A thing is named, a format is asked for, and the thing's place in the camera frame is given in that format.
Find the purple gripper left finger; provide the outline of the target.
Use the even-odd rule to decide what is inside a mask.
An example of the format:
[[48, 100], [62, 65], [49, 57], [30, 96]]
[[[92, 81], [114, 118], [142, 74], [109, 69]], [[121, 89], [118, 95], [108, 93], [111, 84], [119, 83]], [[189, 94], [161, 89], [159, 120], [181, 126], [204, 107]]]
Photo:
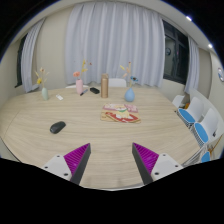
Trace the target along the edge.
[[90, 154], [91, 145], [87, 143], [66, 155], [55, 155], [42, 169], [79, 185]]

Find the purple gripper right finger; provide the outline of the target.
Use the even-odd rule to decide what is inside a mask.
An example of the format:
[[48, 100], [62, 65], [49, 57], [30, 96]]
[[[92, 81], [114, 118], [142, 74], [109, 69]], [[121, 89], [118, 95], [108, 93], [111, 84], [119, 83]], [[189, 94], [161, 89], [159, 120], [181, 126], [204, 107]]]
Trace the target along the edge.
[[137, 143], [132, 144], [132, 154], [144, 185], [148, 185], [183, 168], [167, 153], [157, 154]]

